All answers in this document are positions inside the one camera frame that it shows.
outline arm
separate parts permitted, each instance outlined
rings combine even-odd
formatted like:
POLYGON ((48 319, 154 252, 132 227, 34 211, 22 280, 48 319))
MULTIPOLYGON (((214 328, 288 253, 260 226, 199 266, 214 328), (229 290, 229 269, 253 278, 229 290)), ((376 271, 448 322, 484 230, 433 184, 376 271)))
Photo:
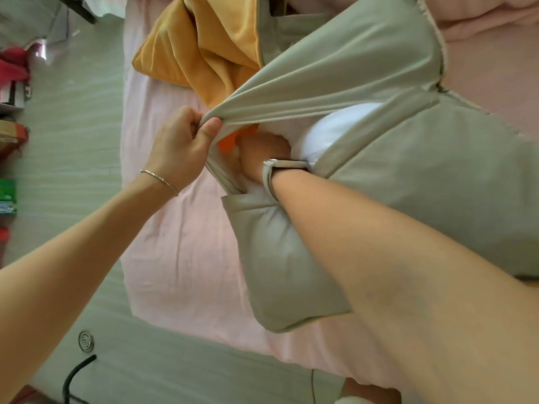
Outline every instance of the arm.
MULTIPOLYGON (((176 190, 200 174, 220 129, 211 120, 196 134, 199 121, 182 108, 159 132, 145 166, 176 190)), ((0 270, 0 403, 47 359, 145 222, 174 195, 141 174, 80 223, 0 270)))
MULTIPOLYGON (((242 138, 240 160, 261 181, 260 163, 285 153, 256 139, 242 138)), ((306 246, 426 401, 537 401, 536 294, 360 192, 302 170, 278 171, 272 183, 306 246)))

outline silver bracelet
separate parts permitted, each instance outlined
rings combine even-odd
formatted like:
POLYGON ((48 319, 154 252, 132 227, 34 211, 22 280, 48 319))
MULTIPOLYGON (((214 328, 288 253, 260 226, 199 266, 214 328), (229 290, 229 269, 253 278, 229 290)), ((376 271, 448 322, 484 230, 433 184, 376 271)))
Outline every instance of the silver bracelet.
POLYGON ((164 178, 159 177, 157 174, 152 173, 150 170, 140 170, 140 172, 141 172, 141 173, 146 173, 147 175, 150 175, 150 176, 152 176, 152 177, 155 177, 155 178, 156 178, 157 180, 159 180, 161 183, 165 183, 167 186, 169 186, 170 189, 171 189, 172 191, 174 191, 174 194, 175 194, 176 196, 179 195, 179 192, 178 192, 174 187, 172 187, 172 185, 171 185, 169 182, 167 182, 164 178))

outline watch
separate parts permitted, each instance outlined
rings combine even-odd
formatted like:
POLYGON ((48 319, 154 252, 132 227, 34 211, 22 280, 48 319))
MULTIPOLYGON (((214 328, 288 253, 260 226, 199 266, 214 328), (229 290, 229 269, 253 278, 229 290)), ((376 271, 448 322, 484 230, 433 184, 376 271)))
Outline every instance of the watch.
POLYGON ((273 192, 273 186, 271 184, 273 169, 303 169, 310 172, 310 165, 309 162, 304 160, 269 159, 264 162, 264 171, 262 172, 264 188, 270 196, 276 201, 279 201, 273 192))

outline yellow fabric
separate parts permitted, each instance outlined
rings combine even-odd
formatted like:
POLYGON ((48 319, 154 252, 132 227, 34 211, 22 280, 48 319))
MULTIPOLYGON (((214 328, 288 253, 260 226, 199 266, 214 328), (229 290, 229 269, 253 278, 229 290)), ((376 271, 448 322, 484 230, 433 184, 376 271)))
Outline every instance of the yellow fabric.
POLYGON ((191 87, 210 108, 260 68, 258 0, 174 0, 133 59, 152 78, 191 87))

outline wooden floor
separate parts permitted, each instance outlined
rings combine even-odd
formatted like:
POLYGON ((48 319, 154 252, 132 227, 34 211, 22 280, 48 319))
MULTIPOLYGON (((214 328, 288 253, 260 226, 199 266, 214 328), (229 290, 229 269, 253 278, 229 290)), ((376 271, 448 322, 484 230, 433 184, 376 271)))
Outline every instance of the wooden floor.
MULTIPOLYGON (((18 182, 19 216, 7 263, 95 210, 120 189, 122 20, 79 23, 52 63, 33 65, 34 95, 19 121, 30 129, 22 157, 4 174, 18 182)), ((72 383, 91 404, 312 402, 309 370, 161 330, 135 319, 119 263, 32 383, 60 399, 64 378, 87 357, 77 335, 95 336, 98 360, 72 383)), ((39 343, 40 335, 35 335, 39 343)), ((341 378, 315 373, 319 404, 333 402, 341 378)))

